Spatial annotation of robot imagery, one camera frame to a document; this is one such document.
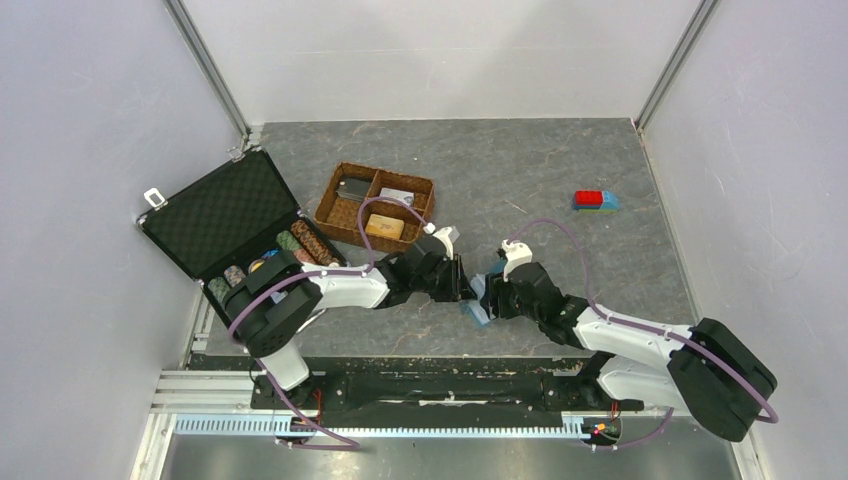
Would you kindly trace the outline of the blue card holder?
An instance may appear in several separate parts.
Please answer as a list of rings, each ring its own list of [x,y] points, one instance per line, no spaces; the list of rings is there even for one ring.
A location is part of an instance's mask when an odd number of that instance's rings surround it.
[[[490,314],[481,305],[481,300],[486,293],[486,278],[490,274],[501,275],[504,266],[505,261],[499,260],[487,273],[474,275],[469,281],[469,285],[475,297],[469,300],[462,300],[459,303],[461,312],[471,317],[479,326],[486,326],[491,322]]]

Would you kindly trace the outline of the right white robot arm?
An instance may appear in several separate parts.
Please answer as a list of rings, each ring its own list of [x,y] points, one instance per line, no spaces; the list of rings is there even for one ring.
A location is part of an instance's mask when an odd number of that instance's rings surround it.
[[[717,320],[668,325],[623,315],[562,293],[538,262],[478,274],[470,287],[477,318],[525,317],[552,342],[594,352],[591,372],[577,382],[591,408],[612,400],[670,407],[731,442],[771,417],[765,405],[777,377]]]

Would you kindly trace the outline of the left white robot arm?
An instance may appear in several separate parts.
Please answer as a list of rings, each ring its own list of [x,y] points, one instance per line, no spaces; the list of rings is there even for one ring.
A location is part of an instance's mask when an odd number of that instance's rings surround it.
[[[219,300],[228,329],[290,407],[306,405],[314,381],[295,336],[318,312],[347,307],[387,309],[414,293],[434,302],[477,299],[450,238],[425,234],[403,252],[358,267],[301,264],[280,252]]]

